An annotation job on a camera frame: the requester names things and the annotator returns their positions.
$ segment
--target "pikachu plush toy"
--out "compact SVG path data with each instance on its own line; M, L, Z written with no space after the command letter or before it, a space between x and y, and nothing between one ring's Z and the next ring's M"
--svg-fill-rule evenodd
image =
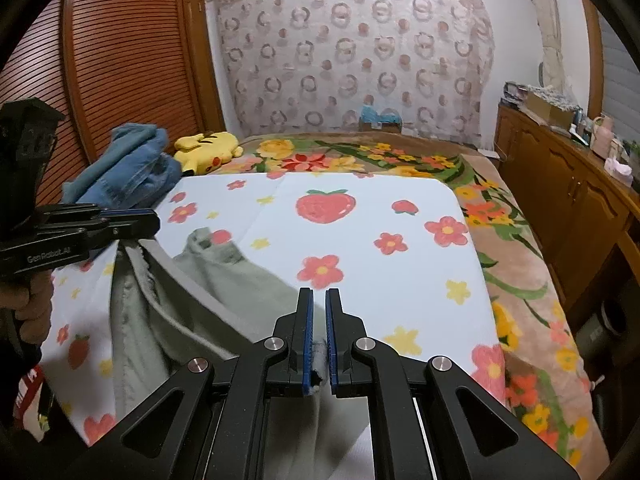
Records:
M180 162L182 174L211 173L233 157L242 155L238 139L229 132L197 134L175 141L174 159Z

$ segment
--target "cabinet door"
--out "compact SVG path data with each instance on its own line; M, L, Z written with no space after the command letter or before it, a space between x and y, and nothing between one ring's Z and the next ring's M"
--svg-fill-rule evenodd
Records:
M558 293L570 308L602 266L624 227L628 209L600 182L580 168L570 223L562 245L549 265L560 285Z
M501 173L534 232L545 213L540 181L546 178L547 158L543 134L528 124L515 121L509 160Z
M577 168L578 161L572 155L561 148L549 147L545 176L536 182L543 195L544 211L533 226L545 258L558 250L559 238L564 236L570 221L578 185Z

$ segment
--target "bed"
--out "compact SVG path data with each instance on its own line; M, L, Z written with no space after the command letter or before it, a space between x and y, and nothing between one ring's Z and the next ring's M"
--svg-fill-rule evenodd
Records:
M446 184L458 200L477 251L479 272L486 282L495 323L495 344L489 341L472 354L472 365L483 371L474 377L571 463L581 478L599 476L609 459L591 415L590 382L530 228L487 158L450 142L385 132L258 136L247 139L242 147L242 157L215 173L229 176L265 173L265 181L274 184L288 172L320 176L323 173L353 173L352 178L357 179L386 174L435 179ZM241 177L232 179L238 183L235 186L240 186L243 180ZM170 193L158 211L163 207L171 210L188 207L180 205L178 194ZM414 201L399 202L407 203L394 205L394 213L410 216ZM162 209L162 215L166 216L166 211L169 209ZM62 294L65 285L82 279L86 292L76 292L79 288L76 287L76 299L80 296L85 305L99 303L104 293L98 291L110 284L114 254L112 247L94 262L56 272L56 295ZM74 419L71 405L65 403L64 398L73 386L73 381L63 380L68 373L66 365L71 365L67 346L73 342L76 346L74 354L82 355L87 344L82 342L81 333L75 334L77 327L70 330L66 322L72 315L69 309L62 312L64 309L56 309L56 306L54 297L53 329L43 345L42 366L63 408L68 409L70 420L81 434L84 431L82 436L92 444L115 420L108 412ZM105 309L108 311L104 304L82 308L87 331L108 332ZM452 330L450 337L455 336L455 330ZM109 397L108 381L99 383L110 376L110 348L105 340L110 343L108 338L102 338L103 343L87 358L92 362L95 376L85 388L83 398L93 399L88 400L89 403L95 402L97 397ZM496 352L504 355L504 370L494 366ZM77 411L78 407L73 406L73 410ZM355 447L363 445L366 443L359 442Z

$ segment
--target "white wall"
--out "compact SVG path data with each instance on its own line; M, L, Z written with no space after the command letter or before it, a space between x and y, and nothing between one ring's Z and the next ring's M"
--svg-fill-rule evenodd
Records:
M583 110L589 107L589 35L582 0L557 0L566 85Z
M494 28L495 59L490 79L482 92L480 133L483 137L491 138L495 131L497 106L504 82L513 80L523 84L538 83L538 65L542 62L542 40L536 12L529 0L483 1ZM241 135L226 80L215 18L213 3L209 3L207 23L225 123L229 131Z

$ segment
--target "curtain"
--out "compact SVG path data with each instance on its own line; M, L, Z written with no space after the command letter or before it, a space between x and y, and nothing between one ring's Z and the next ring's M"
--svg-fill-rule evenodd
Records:
M246 135L353 131L363 105L480 144L494 38L482 0L214 0Z

